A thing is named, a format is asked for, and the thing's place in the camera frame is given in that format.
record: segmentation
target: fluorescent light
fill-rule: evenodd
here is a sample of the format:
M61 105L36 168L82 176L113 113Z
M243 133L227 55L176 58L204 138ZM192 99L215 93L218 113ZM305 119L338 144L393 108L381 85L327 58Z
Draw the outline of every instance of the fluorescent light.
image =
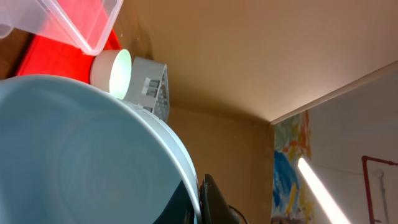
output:
M329 221L332 224L351 224L304 158L298 160L298 169L321 204Z

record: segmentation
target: mural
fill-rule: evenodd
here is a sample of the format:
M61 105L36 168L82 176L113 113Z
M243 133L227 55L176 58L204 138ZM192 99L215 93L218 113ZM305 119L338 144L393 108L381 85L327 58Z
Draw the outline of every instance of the mural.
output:
M312 195L296 169L302 155L311 158L310 136L308 111L275 125L272 224L312 223Z

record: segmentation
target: black cable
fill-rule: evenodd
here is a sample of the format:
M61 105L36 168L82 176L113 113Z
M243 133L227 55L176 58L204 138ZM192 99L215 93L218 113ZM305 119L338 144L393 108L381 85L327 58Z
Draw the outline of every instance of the black cable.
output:
M236 209L236 208L234 208L234 207L232 207L232 206L230 206L230 205L228 205L228 206L229 206L230 209L232 209L232 210L234 210L236 213L238 213L238 214L243 218L243 220L244 220L244 222L245 222L246 224L249 224L249 221L246 219L246 217L245 217L238 209Z

